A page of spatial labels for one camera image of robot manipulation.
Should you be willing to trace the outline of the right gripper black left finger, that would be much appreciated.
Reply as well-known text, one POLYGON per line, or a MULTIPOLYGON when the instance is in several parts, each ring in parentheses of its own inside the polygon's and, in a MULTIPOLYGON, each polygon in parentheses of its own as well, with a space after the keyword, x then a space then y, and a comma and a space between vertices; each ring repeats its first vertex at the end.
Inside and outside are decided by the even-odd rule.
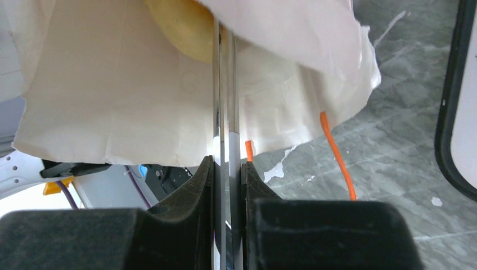
POLYGON ((2 269, 212 269, 214 163, 141 209, 16 211, 1 219, 2 269))

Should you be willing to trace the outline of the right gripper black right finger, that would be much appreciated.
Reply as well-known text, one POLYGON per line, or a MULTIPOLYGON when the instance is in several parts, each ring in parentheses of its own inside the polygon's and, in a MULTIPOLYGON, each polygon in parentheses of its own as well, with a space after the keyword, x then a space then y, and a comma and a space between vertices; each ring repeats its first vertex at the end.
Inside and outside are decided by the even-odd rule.
POLYGON ((407 223, 378 201, 286 200, 241 167, 245 269, 422 269, 407 223))

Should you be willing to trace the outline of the metal tongs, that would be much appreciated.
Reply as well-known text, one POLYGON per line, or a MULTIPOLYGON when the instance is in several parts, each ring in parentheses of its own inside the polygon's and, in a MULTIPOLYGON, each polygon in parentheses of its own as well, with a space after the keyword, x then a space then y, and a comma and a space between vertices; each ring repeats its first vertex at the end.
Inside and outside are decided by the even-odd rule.
POLYGON ((244 268, 236 37, 213 22, 214 269, 244 268))

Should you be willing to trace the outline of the white paper bag orange handles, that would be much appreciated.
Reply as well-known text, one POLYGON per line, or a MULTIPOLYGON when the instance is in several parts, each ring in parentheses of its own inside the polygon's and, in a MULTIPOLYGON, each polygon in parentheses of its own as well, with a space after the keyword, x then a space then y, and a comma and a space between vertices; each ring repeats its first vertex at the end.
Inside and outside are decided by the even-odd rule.
MULTIPOLYGON (((26 102, 13 147, 59 162, 198 165, 213 150, 212 64, 179 52, 146 1, 2 1, 26 102)), ((240 139, 257 154, 355 116, 380 84, 351 1, 199 1, 236 35, 240 139)))

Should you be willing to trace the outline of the yellow fake bread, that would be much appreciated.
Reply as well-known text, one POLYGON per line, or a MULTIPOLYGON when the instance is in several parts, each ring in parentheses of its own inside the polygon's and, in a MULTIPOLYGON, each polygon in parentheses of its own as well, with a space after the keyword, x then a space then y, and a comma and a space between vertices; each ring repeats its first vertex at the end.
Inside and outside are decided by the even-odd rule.
POLYGON ((201 2, 157 0, 145 4, 164 37, 179 52, 206 64, 222 56, 226 30, 201 2))

